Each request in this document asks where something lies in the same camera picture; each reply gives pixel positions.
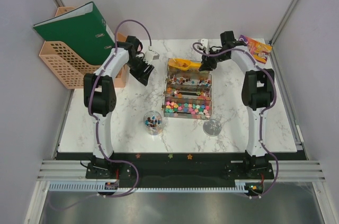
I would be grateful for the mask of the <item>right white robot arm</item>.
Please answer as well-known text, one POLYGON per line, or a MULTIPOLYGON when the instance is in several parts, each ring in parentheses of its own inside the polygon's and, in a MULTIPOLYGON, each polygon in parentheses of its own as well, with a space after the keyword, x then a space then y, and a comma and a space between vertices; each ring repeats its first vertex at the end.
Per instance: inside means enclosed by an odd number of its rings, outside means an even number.
POLYGON ((268 167, 269 150, 265 146, 268 110, 276 103, 274 70, 264 69, 250 54, 246 42, 235 39, 233 31, 220 34, 221 47, 213 50, 207 39, 192 45, 202 55, 200 71, 212 71, 222 61, 232 60, 244 74, 241 92, 242 103, 248 113, 248 143, 245 150, 243 173, 255 178, 268 167))

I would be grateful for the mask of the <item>clear plastic cup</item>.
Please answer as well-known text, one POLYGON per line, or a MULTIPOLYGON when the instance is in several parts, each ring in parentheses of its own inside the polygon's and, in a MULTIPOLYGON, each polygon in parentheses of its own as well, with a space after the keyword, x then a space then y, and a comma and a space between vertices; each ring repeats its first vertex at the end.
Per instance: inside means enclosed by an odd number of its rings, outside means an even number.
POLYGON ((144 115, 145 130, 152 136, 159 135, 163 131, 163 118, 157 111, 149 111, 144 115))

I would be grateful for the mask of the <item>yellow plastic scoop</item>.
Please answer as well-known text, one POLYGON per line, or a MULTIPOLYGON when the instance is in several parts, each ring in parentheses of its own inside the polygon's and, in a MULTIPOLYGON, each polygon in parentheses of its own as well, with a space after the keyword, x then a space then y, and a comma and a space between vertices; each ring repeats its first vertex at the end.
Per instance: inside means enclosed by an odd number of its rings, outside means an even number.
POLYGON ((198 62, 192 62, 190 60, 181 59, 181 58, 171 58, 168 61, 170 67, 187 71, 189 69, 199 69, 201 64, 198 62))

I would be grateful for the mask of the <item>clear four-compartment candy box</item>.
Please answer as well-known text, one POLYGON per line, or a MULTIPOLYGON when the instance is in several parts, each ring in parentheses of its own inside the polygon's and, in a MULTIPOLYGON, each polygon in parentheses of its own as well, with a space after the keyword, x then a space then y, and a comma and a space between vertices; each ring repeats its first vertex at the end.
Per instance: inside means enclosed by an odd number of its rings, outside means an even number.
POLYGON ((164 104, 168 118, 207 120, 212 115, 212 75, 199 69, 179 70, 168 65, 164 104))

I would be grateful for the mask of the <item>clear round lid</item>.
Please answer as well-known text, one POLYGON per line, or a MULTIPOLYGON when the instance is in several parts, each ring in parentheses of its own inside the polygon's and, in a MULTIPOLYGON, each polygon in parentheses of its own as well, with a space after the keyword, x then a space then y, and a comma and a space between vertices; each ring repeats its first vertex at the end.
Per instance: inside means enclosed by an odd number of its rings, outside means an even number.
POLYGON ((220 121, 216 119, 205 120, 203 124, 203 131, 205 134, 211 137, 215 137, 220 134, 222 129, 220 121))

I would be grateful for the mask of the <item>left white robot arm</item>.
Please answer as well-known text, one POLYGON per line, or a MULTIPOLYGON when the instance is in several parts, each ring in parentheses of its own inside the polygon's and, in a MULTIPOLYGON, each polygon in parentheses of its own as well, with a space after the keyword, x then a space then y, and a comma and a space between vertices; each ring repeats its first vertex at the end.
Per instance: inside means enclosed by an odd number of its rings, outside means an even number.
POLYGON ((114 153, 111 142, 111 116, 117 104, 114 79, 124 65, 130 68, 130 74, 141 84, 147 86, 154 66, 138 56, 141 42, 137 37, 127 36, 125 42, 117 42, 99 69, 87 73, 83 78, 84 105, 94 124, 93 156, 103 159, 98 172, 105 178, 116 173, 116 165, 109 161, 114 153))

